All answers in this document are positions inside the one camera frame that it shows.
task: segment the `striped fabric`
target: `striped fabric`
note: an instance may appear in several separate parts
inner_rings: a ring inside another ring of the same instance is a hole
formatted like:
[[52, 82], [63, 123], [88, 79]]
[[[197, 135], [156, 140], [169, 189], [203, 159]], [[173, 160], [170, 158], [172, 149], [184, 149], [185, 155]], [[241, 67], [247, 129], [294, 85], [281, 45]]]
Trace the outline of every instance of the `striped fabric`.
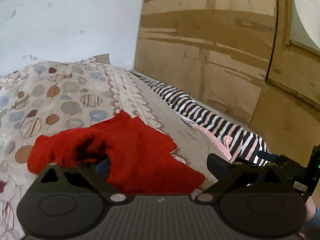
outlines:
[[137, 74], [135, 75], [145, 82], [178, 114], [203, 126], [221, 141], [223, 141], [224, 136], [231, 136], [233, 139], [229, 144], [230, 154], [232, 156], [230, 162], [240, 157], [260, 166], [267, 163], [266, 160], [257, 157], [257, 153], [260, 150], [269, 152], [266, 142], [259, 135], [246, 131], [240, 125], [230, 123], [210, 112], [197, 104], [188, 94], [171, 85], [147, 79]]

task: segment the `pink fabric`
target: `pink fabric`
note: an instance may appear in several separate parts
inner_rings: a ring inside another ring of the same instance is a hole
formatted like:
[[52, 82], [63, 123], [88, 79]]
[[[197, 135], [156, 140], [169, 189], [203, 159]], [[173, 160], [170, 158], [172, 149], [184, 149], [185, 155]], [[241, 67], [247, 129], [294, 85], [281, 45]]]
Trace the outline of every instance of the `pink fabric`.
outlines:
[[228, 161], [231, 160], [232, 156], [231, 156], [230, 150], [229, 150], [229, 144], [232, 141], [231, 136], [226, 135], [223, 138], [223, 144], [222, 144], [222, 142], [217, 137], [215, 137], [211, 132], [209, 132], [206, 128], [204, 128], [200, 125], [193, 125], [192, 127], [199, 129], [206, 136], [208, 136], [208, 138], [218, 147], [218, 149], [225, 155], [225, 157], [227, 157]]

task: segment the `black mechanical device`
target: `black mechanical device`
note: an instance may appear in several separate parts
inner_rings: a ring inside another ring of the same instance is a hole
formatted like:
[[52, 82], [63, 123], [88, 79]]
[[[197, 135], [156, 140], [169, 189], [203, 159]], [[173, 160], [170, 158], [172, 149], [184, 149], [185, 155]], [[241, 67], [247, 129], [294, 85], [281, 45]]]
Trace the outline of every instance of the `black mechanical device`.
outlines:
[[130, 195], [94, 173], [95, 164], [49, 164], [17, 208], [26, 233], [40, 239], [301, 239], [305, 202], [320, 177], [320, 146], [306, 168], [281, 155], [260, 152], [259, 167], [207, 159], [218, 182], [198, 195]]

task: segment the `circular cover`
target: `circular cover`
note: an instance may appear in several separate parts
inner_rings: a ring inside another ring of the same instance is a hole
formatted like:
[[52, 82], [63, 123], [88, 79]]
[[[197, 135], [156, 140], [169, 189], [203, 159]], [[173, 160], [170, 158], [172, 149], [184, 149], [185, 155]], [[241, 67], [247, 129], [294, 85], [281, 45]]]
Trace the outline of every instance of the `circular cover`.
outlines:
[[220, 210], [230, 225], [245, 234], [286, 236], [303, 225], [307, 212], [302, 198], [291, 191], [266, 182], [242, 187], [222, 198]]
[[102, 213], [103, 202], [95, 193], [26, 193], [17, 208], [25, 232], [40, 238], [76, 236]]

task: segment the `red fabric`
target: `red fabric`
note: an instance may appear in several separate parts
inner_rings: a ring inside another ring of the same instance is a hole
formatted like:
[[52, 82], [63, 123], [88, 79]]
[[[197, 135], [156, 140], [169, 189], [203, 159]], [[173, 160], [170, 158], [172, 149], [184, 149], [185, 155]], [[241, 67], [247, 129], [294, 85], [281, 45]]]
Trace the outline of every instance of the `red fabric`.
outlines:
[[107, 154], [111, 165], [106, 182], [121, 192], [189, 194], [205, 177], [173, 158], [170, 152], [176, 147], [168, 135], [121, 110], [112, 119], [88, 128], [39, 136], [28, 169], [39, 174], [51, 162], [75, 167], [88, 158]]

